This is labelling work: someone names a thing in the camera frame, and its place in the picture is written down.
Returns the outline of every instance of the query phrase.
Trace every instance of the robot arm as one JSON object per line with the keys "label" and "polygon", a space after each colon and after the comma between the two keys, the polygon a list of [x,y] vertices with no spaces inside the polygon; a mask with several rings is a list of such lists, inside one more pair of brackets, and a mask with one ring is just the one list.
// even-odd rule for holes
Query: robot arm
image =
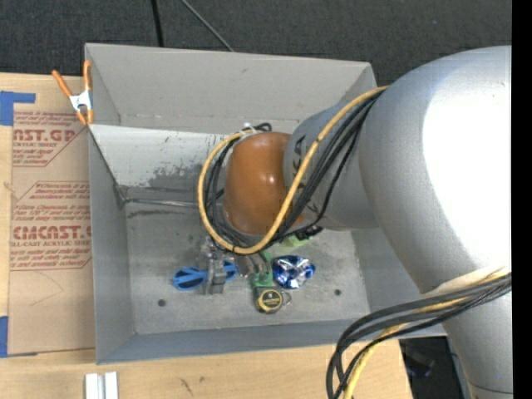
{"label": "robot arm", "polygon": [[[380,226],[421,293],[479,269],[510,270],[510,56],[510,47],[492,47],[444,57],[408,73],[375,95],[371,105],[360,103],[366,106],[352,146],[324,170],[303,216],[313,220],[317,209],[326,208],[320,219],[325,228]],[[334,134],[321,139],[321,132],[342,106],[310,117],[288,143],[282,140],[283,175],[260,175],[253,164],[239,170],[239,159],[229,160],[226,195],[235,192],[231,185],[244,187],[234,194],[239,199],[225,203],[226,219],[236,213],[245,219],[238,202],[248,194],[251,203],[257,196],[272,197],[258,212],[248,212],[256,221],[263,209],[271,220],[280,208],[272,188],[285,180],[287,187],[308,182],[313,170],[321,170],[319,152],[306,177],[293,179],[316,139],[320,137],[320,149],[341,140]],[[246,142],[235,146],[234,155],[239,148],[247,156],[266,152],[254,149],[256,137],[241,141]],[[261,181],[245,187],[245,177],[255,175]],[[233,182],[233,176],[239,181]],[[267,230],[239,233],[253,236]],[[473,397],[513,397],[511,294],[444,327]]]}

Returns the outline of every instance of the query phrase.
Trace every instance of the cardboard box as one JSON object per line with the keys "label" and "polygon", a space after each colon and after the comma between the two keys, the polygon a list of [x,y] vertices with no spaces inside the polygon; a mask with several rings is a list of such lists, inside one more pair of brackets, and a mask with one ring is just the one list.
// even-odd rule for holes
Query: cardboard box
{"label": "cardboard box", "polygon": [[[82,88],[78,77],[66,82],[74,93]],[[11,216],[7,352],[93,347],[86,131],[51,76],[1,74],[0,91],[2,112],[13,109],[2,137],[12,150],[11,161],[2,163],[6,173],[12,163],[2,186],[12,201],[5,213]],[[4,260],[3,280],[6,266]]]}
{"label": "cardboard box", "polygon": [[245,279],[212,296],[171,282],[179,268],[201,264],[206,231],[195,191],[216,134],[263,121],[291,133],[374,88],[369,64],[109,45],[87,45],[86,54],[96,109],[89,160],[98,362],[326,344],[354,319],[419,298],[380,229],[326,230],[304,245],[298,254],[316,275],[272,315],[254,309]]}

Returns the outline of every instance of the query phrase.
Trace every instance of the black cable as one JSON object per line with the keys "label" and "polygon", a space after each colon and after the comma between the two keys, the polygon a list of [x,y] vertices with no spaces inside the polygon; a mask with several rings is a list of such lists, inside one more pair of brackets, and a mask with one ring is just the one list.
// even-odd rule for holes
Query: black cable
{"label": "black cable", "polygon": [[[384,316],[385,313],[389,313],[389,311],[391,311],[394,308],[400,308],[402,311],[406,311],[406,310],[420,309],[420,308],[424,308],[426,306],[430,306],[430,305],[434,305],[434,304],[438,304],[438,303],[447,303],[447,302],[449,302],[449,301],[451,301],[453,299],[457,299],[457,298],[466,298],[466,297],[469,297],[469,296],[481,297],[482,294],[491,293],[494,290],[494,288],[509,288],[510,285],[511,285],[511,273],[509,273],[508,275],[505,275],[504,277],[496,279],[494,281],[489,281],[488,283],[483,284],[483,285],[479,285],[479,286],[472,287],[472,288],[466,288],[466,289],[464,289],[462,291],[459,291],[459,292],[443,294],[441,296],[437,296],[437,297],[434,297],[434,298],[418,300],[418,301],[412,302],[412,303],[405,303],[404,305],[398,305],[398,306],[395,306],[393,308],[383,309],[382,311],[379,311],[379,312],[376,312],[376,313],[372,313],[372,314],[367,315],[366,317],[358,320],[357,322],[352,324],[352,326],[349,327],[344,332],[344,334],[340,337],[340,339],[338,340],[338,344],[337,344],[337,350],[335,351],[335,353],[333,354],[333,356],[331,358],[331,361],[329,362],[328,371],[327,371],[327,378],[326,378],[326,380],[327,380],[326,386],[327,386],[327,391],[328,391],[329,397],[332,396],[332,391],[333,391],[333,369],[334,368],[337,369],[338,378],[340,380],[342,380],[342,377],[343,377],[342,361],[341,361],[341,356],[342,356],[343,352],[351,344],[353,344],[355,341],[357,341],[360,338],[365,337],[366,335],[368,335],[368,332],[365,332],[365,330],[362,330],[356,336],[354,336],[353,335],[354,330],[352,329],[353,326],[357,326],[357,328],[359,328],[359,327],[363,326],[365,323],[369,322],[370,320],[375,319],[376,315],[378,313],[381,314],[380,316]],[[458,307],[462,307],[462,306],[464,306],[464,302],[458,303],[453,308],[458,308]],[[423,318],[422,316],[420,316],[420,315],[423,315],[423,313],[417,313],[416,315],[418,316],[418,318],[420,320]],[[399,319],[398,318],[388,319],[385,324],[380,326],[380,328],[386,329],[386,328],[389,328],[389,327],[396,326],[399,323],[401,323],[400,317],[399,317]]]}
{"label": "black cable", "polygon": [[183,5],[192,13],[212,34],[221,42],[224,47],[230,52],[234,52],[234,49],[224,40],[222,36],[192,7],[186,0],[180,0]]}
{"label": "black cable", "polygon": [[[442,322],[444,322],[445,320],[447,320],[449,318],[453,318],[454,316],[457,316],[458,314],[463,313],[466,310],[469,310],[470,308],[473,308],[475,306],[478,306],[478,305],[481,305],[481,304],[484,304],[484,303],[488,303],[489,301],[495,300],[496,298],[501,297],[502,295],[508,293],[510,290],[511,290],[511,273],[505,275],[504,277],[498,278],[498,279],[496,279],[494,281],[489,281],[488,283],[485,283],[483,285],[479,285],[479,286],[476,286],[476,287],[473,287],[473,288],[466,288],[466,289],[464,289],[462,291],[459,291],[459,292],[443,294],[441,296],[437,296],[437,297],[434,297],[434,298],[418,300],[418,301],[413,302],[413,303],[405,303],[404,305],[395,306],[395,307],[389,308],[389,309],[383,309],[382,311],[379,311],[379,312],[371,314],[371,315],[367,315],[366,317],[360,319],[356,323],[352,324],[352,326],[349,327],[344,332],[344,334],[342,335],[342,337],[338,341],[337,351],[334,353],[331,361],[329,362],[328,371],[327,371],[327,378],[326,378],[326,388],[327,388],[328,397],[329,398],[331,398],[331,397],[338,398],[339,397],[339,395],[341,394],[342,390],[347,385],[347,381],[348,381],[348,379],[349,379],[349,377],[351,375],[352,369],[356,365],[357,360],[370,347],[373,347],[376,344],[387,340],[388,338],[399,337],[399,336],[402,336],[402,335],[405,335],[405,334],[408,334],[408,333],[413,333],[413,332],[418,331],[418,330],[423,329],[423,328],[428,328],[428,327],[437,325],[438,323],[442,323]],[[369,343],[365,348],[363,348],[353,358],[353,360],[351,361],[351,363],[350,363],[349,367],[347,368],[346,372],[343,373],[343,371],[341,369],[341,366],[342,366],[342,364],[341,364],[341,362],[342,362],[341,355],[342,355],[342,353],[353,342],[359,340],[362,337],[365,337],[369,333],[368,332],[369,328],[367,328],[367,329],[359,331],[356,335],[352,335],[353,330],[351,328],[353,328],[354,326],[357,326],[357,327],[363,326],[364,323],[370,322],[370,320],[375,319],[376,318],[375,315],[378,314],[378,313],[380,313],[381,317],[386,316],[386,313],[389,313],[394,308],[400,308],[401,311],[406,311],[406,310],[411,310],[411,308],[423,308],[423,307],[425,307],[427,305],[438,304],[438,303],[446,303],[446,302],[448,302],[448,301],[450,301],[452,299],[468,297],[469,295],[472,296],[471,299],[469,299],[469,300],[467,300],[465,302],[462,301],[462,302],[460,302],[460,303],[458,303],[456,305],[453,305],[452,308],[442,309],[441,311],[438,311],[438,310],[436,310],[434,312],[431,311],[431,314],[433,314],[433,313],[441,313],[441,315],[436,316],[431,321],[428,321],[426,323],[419,323],[419,324],[417,324],[417,325],[415,325],[413,327],[403,328],[400,331],[397,331],[395,333],[392,333],[392,334],[389,334],[387,336],[383,336],[381,338],[373,340],[373,342]],[[375,328],[375,330],[380,330],[381,328],[386,329],[386,328],[389,328],[389,327],[393,327],[393,326],[396,326],[396,325],[401,324],[401,323],[406,323],[407,320],[410,319],[411,317],[412,318],[417,318],[417,320],[427,319],[427,313],[413,313],[413,314],[405,315],[404,317],[398,317],[398,318],[389,319],[389,320],[386,320],[386,321],[384,321],[384,322],[382,322],[380,324],[376,324],[374,326],[374,328]],[[336,392],[333,391],[333,373],[334,373],[334,368],[337,369],[338,377],[341,380],[340,385],[337,387]]]}
{"label": "black cable", "polygon": [[153,19],[155,22],[155,31],[157,33],[157,42],[159,43],[159,47],[164,47],[165,41],[163,39],[163,29],[160,25],[159,7],[157,6],[157,0],[150,0],[150,2],[151,11],[153,12]]}
{"label": "black cable", "polygon": [[[356,340],[362,338],[359,336],[354,337],[354,333],[362,328],[364,325],[367,325],[369,323],[372,323],[378,319],[387,318],[391,315],[395,315],[398,313],[404,313],[409,311],[415,311],[420,308],[424,308],[427,306],[432,306],[434,304],[438,303],[444,303],[444,302],[450,302],[451,300],[456,300],[458,298],[466,298],[469,296],[478,296],[481,293],[484,293],[486,291],[491,290],[494,287],[500,286],[500,285],[506,285],[508,282],[511,282],[511,273],[500,277],[498,279],[495,279],[494,281],[489,281],[488,283],[484,283],[481,285],[476,285],[469,288],[464,288],[460,291],[455,291],[452,293],[445,293],[439,296],[430,297],[430,298],[423,298],[421,300],[416,300],[415,302],[409,302],[409,303],[403,303],[398,304],[396,306],[392,306],[390,308],[384,308],[379,311],[376,311],[374,313],[370,313],[369,315],[358,319],[356,322],[351,324],[342,334],[342,336],[339,338],[337,342],[337,348],[335,350],[335,353],[332,355],[331,360],[329,361],[328,365],[328,371],[327,371],[327,390],[328,395],[331,396],[333,394],[333,371],[334,368],[338,368],[338,375],[339,378],[342,378],[343,370],[342,370],[342,361],[341,356],[343,352]],[[380,328],[386,329],[392,326],[396,326],[398,323],[401,323],[401,320],[397,319],[399,317],[395,318],[388,318],[386,320],[386,325],[381,325]]]}
{"label": "black cable", "polygon": [[485,303],[488,303],[490,301],[493,301],[493,300],[503,296],[504,294],[507,294],[510,290],[511,290],[511,286],[510,285],[493,288],[492,290],[481,294],[477,298],[474,298],[474,299],[471,299],[470,301],[467,301],[465,303],[459,304],[458,306],[456,306],[456,308],[453,308],[452,310],[448,310],[447,312],[445,312],[440,317],[434,318],[434,319],[432,319],[429,322],[419,323],[419,324],[417,324],[417,325],[415,325],[413,327],[403,328],[400,331],[387,334],[386,336],[383,336],[383,337],[380,337],[380,338],[376,338],[375,340],[373,340],[372,342],[367,344],[353,358],[353,360],[349,364],[349,367],[347,368],[346,373],[344,375],[343,384],[344,385],[347,384],[348,378],[350,377],[352,369],[355,367],[358,359],[360,359],[360,357],[365,352],[367,352],[367,350],[369,350],[370,348],[374,347],[378,343],[384,342],[384,341],[386,341],[386,340],[388,340],[390,338],[400,337],[400,336],[403,336],[403,335],[406,335],[406,334],[409,334],[409,333],[414,333],[415,331],[419,331],[419,330],[424,329],[424,328],[433,327],[434,325],[437,325],[439,323],[443,323],[444,321],[447,321],[448,319],[454,318],[455,316],[458,316],[461,313],[466,312],[467,310],[469,310],[471,308],[474,308],[476,306],[480,306],[481,304],[485,304]]}
{"label": "black cable", "polygon": [[[268,244],[268,246],[274,244],[275,242],[283,240],[293,234],[297,235],[300,233],[304,233],[307,229],[315,225],[318,225],[319,220],[321,220],[321,218],[325,214],[325,211],[327,210],[329,200],[331,199],[334,187],[340,177],[340,174],[342,173],[343,167],[347,163],[347,159],[349,158],[357,142],[357,137],[360,131],[360,126],[363,123],[367,113],[371,109],[371,106],[375,103],[375,100],[380,96],[380,94],[381,93],[373,96],[371,99],[368,99],[367,101],[362,102],[359,106],[355,106],[354,108],[351,109],[350,112],[346,114],[344,122],[339,126],[333,138],[328,143],[328,146],[323,151],[323,157],[320,158],[319,161],[314,165],[314,170],[307,184],[303,188],[303,191],[300,193],[299,197],[296,199],[296,203],[294,204],[291,213],[286,218],[283,224],[283,228],[279,230],[278,237],[273,238],[272,241],[270,241],[270,243]],[[339,138],[342,136],[342,134],[344,133],[344,131],[347,129],[347,127],[352,121],[354,121],[354,124],[345,133],[340,143],[337,144]],[[325,176],[327,171],[330,169],[331,165],[334,163],[334,160],[337,158],[337,156],[342,151],[343,147],[346,145],[349,137],[352,137],[352,142],[349,145],[345,155],[342,158],[342,161],[340,162],[340,165],[337,168],[335,175],[332,178],[332,182],[329,185],[328,192],[325,195],[322,208],[320,212],[318,213],[316,219],[311,224],[308,224],[300,229],[297,229],[289,234],[286,234],[286,231],[290,229],[290,227],[295,223],[297,217],[299,217],[299,215],[303,212],[305,206],[308,204],[308,202],[312,198],[313,193],[316,191],[316,188],[319,186],[319,183],[321,182],[322,178]]]}

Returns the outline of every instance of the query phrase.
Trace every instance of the green object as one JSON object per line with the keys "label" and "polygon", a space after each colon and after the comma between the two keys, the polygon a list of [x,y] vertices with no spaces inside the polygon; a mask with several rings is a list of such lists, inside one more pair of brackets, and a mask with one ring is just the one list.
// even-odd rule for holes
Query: green object
{"label": "green object", "polygon": [[273,281],[272,254],[264,252],[268,262],[268,272],[254,273],[249,276],[249,285],[253,290],[253,300],[261,313],[275,313],[283,306],[281,289]]}
{"label": "green object", "polygon": [[257,287],[272,287],[273,284],[273,271],[272,271],[272,260],[273,257],[267,251],[264,252],[264,257],[268,261],[268,272],[267,273],[254,273],[249,276],[249,285],[251,288]]}

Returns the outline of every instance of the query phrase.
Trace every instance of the black power cord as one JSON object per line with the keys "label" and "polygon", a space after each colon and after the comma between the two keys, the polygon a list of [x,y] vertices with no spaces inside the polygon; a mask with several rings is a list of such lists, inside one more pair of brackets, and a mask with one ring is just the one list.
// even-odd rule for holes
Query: black power cord
{"label": "black power cord", "polygon": [[[408,333],[414,333],[423,328],[428,328],[439,323],[443,323],[444,321],[453,318],[475,306],[495,300],[507,294],[510,290],[511,273],[508,273],[505,276],[496,278],[481,285],[465,288],[454,293],[442,294],[440,296],[426,298],[412,303],[405,303],[392,308],[386,308],[359,319],[349,328],[347,328],[340,337],[337,343],[337,349],[329,361],[326,375],[328,398],[331,399],[340,397],[347,386],[347,382],[358,360],[363,356],[364,353],[378,343],[384,342],[389,338],[401,337]],[[460,301],[453,303],[453,301],[457,299],[460,299]],[[447,303],[448,305],[445,306],[445,308],[431,308],[435,305],[443,303]],[[403,314],[404,312],[408,311],[413,312],[406,315]],[[378,323],[374,323],[375,321],[383,318],[387,319]],[[422,320],[427,321],[423,323],[417,323],[408,328],[400,329],[373,340],[351,360],[346,371],[343,371],[342,355],[354,342],[386,328],[396,327],[406,323],[416,323]],[[336,390],[333,389],[333,378],[335,371],[340,381]]]}

